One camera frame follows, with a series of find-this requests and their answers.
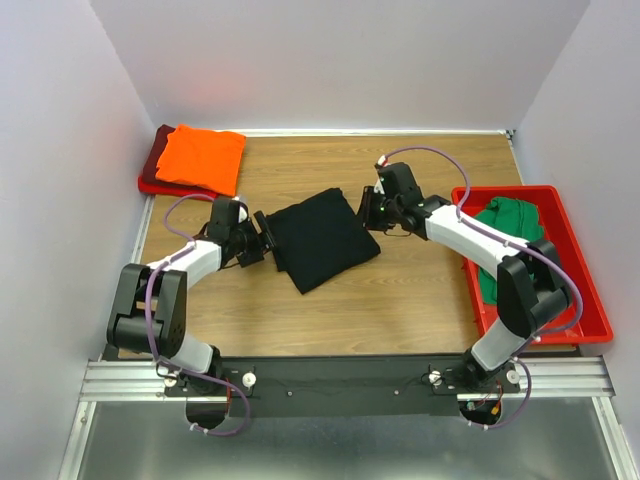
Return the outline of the black t shirt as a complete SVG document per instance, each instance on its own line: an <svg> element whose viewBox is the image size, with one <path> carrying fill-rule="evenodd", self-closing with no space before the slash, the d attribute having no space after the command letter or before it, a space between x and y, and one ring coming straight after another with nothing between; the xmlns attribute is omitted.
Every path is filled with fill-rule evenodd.
<svg viewBox="0 0 640 480"><path fill-rule="evenodd" d="M277 268L306 294L380 254L339 188L329 188L266 217Z"/></svg>

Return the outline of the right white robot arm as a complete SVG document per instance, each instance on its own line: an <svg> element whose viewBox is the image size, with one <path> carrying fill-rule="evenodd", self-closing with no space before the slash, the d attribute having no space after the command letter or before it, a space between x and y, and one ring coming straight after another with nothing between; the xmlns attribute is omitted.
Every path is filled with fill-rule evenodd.
<svg viewBox="0 0 640 480"><path fill-rule="evenodd" d="M410 167L380 159L378 180L367 186L358 215L368 230L400 227L473 261L497 283L497 318L438 380L474 392L485 390L513 356L572 304L555 246L509 236L464 214L446 199L422 194Z"/></svg>

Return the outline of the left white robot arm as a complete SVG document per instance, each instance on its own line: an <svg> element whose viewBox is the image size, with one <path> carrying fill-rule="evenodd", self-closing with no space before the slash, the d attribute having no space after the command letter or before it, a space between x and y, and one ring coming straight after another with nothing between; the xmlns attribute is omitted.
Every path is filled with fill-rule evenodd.
<svg viewBox="0 0 640 480"><path fill-rule="evenodd" d="M201 395L231 387L225 378L218 348L187 331L189 290L227 267L260 262L275 248L266 215L251 214L239 197L193 194L211 203L208 222L194 235L165 228L186 244L147 264L129 263L120 273L106 330L107 343L133 353L147 353L156 365L187 379Z"/></svg>

